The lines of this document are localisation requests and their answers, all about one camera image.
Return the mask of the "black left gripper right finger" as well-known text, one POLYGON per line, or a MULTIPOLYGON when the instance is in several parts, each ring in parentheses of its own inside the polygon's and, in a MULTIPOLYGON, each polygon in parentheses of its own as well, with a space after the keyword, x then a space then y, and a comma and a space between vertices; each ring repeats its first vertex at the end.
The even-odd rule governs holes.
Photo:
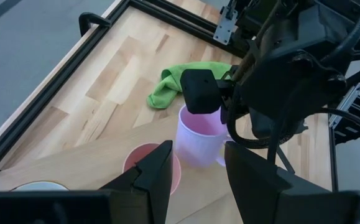
POLYGON ((244 223, 360 223, 360 191, 331 192, 232 141, 224 158, 244 223))

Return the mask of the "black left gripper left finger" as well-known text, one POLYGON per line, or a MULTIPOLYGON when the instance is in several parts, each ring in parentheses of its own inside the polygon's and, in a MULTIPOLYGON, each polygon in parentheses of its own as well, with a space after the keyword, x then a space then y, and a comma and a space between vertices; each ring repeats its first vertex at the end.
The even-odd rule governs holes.
POLYGON ((102 186, 112 191, 112 223, 165 223, 173 176, 172 145, 173 141, 164 141, 102 186))

